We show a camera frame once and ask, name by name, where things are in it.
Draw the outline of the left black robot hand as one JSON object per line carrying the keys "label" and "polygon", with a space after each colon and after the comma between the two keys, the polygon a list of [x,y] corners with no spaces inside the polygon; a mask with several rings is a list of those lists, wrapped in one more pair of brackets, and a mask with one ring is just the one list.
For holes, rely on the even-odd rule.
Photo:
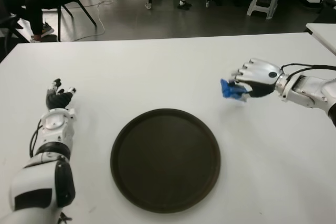
{"label": "left black robot hand", "polygon": [[77,92],[76,88],[69,88],[67,92],[64,89],[59,89],[61,86],[61,79],[55,79],[46,93],[46,107],[51,109],[65,109],[70,103],[72,97]]}

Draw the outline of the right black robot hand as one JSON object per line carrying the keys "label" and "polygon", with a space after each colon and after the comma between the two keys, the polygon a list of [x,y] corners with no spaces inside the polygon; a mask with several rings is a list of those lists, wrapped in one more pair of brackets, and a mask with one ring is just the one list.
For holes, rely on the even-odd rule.
{"label": "right black robot hand", "polygon": [[283,70],[272,63],[250,59],[231,74],[228,81],[222,80],[222,92],[226,98],[246,101],[248,98],[265,97],[274,91],[283,94]]}

